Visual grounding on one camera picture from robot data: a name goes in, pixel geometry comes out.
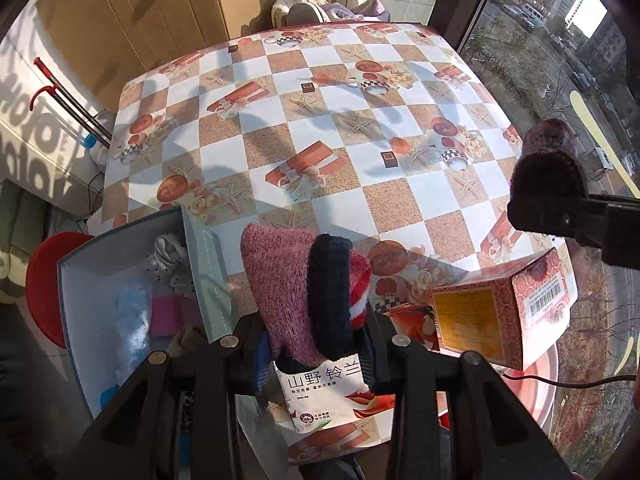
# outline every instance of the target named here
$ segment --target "barcode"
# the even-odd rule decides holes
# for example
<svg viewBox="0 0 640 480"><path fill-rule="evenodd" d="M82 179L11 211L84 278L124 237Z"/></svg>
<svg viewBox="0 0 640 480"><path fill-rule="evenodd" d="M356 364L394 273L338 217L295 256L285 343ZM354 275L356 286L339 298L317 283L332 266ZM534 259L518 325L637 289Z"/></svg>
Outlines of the barcode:
<svg viewBox="0 0 640 480"><path fill-rule="evenodd" d="M562 285L558 276L555 276L542 289L537 291L533 298L529 298L529 313L536 317L543 309L551 305L553 300L562 294Z"/></svg>

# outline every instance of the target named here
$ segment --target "parked car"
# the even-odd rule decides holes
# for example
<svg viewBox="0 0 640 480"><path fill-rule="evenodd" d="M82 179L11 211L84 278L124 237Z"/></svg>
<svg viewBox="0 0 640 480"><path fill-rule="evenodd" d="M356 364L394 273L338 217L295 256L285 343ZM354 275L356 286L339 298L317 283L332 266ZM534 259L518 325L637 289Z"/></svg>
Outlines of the parked car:
<svg viewBox="0 0 640 480"><path fill-rule="evenodd" d="M557 46L564 48L564 41L562 40L562 38L560 38L560 36L556 36L555 34L552 34L551 41L555 43Z"/></svg>
<svg viewBox="0 0 640 480"><path fill-rule="evenodd" d="M571 81L576 85L580 90L588 90L591 86L589 80L583 73L573 72L571 74Z"/></svg>
<svg viewBox="0 0 640 480"><path fill-rule="evenodd" d="M502 8L504 9L504 12L506 12L512 18L518 18L524 14L522 10L515 5L503 5Z"/></svg>
<svg viewBox="0 0 640 480"><path fill-rule="evenodd" d="M521 17L521 23L523 27L526 28L529 32L535 30L535 28L537 27L536 23L533 22L533 20L531 20L530 18L527 18L524 14Z"/></svg>

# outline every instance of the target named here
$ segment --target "orange product box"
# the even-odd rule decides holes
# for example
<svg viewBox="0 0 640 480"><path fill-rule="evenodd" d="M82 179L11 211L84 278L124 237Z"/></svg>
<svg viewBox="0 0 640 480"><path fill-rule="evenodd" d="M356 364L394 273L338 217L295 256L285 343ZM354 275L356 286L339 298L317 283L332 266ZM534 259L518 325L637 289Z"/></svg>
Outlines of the orange product box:
<svg viewBox="0 0 640 480"><path fill-rule="evenodd" d="M475 270L427 298L441 352L475 350L516 370L525 370L558 340L573 301L555 248Z"/></svg>

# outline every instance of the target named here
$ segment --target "yellow strap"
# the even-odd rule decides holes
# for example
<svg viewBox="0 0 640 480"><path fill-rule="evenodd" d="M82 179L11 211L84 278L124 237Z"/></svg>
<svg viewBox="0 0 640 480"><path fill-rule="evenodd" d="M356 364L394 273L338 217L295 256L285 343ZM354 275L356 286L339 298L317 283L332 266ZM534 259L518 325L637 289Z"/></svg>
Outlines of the yellow strap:
<svg viewBox="0 0 640 480"><path fill-rule="evenodd" d="M571 99L571 104L574 107L575 113L577 113L578 117L580 117L582 124L584 124L593 139L607 154L607 157L613 164L613 167L616 168L616 171L620 174L622 180L625 181L625 184L631 190L633 196L635 196L636 198L640 198L640 190L638 189L638 186L634 184L634 181L631 180L631 177L625 171L624 166L622 166L622 163L618 160L616 153L613 151L613 148L605 138L602 130L598 126L598 123L596 123L596 120L591 115L591 112L587 108L587 105L584 103L582 96L574 90L569 95L569 98Z"/></svg>
<svg viewBox="0 0 640 480"><path fill-rule="evenodd" d="M618 375L620 373L620 370L625 367L626 362L629 361L629 356L631 355L633 347L634 339L633 337L630 337L629 341L626 342L625 354L622 356L622 361L620 361L620 364L616 367L616 371L613 372L614 375Z"/></svg>

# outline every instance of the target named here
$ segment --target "red hook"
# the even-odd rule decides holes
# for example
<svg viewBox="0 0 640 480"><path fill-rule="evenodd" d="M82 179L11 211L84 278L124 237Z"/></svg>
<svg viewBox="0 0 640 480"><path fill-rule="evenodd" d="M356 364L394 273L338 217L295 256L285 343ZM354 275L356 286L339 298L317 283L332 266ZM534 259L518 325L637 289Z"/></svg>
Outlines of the red hook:
<svg viewBox="0 0 640 480"><path fill-rule="evenodd" d="M56 94L56 88L58 88L58 83L55 83L54 85L48 85L48 86L43 86L42 88L40 88L32 97L31 97L31 101L29 101L29 111L33 112L33 103L36 100L36 97L38 97L40 94L42 94L43 92L46 92L47 94L49 94L50 96L54 96Z"/></svg>

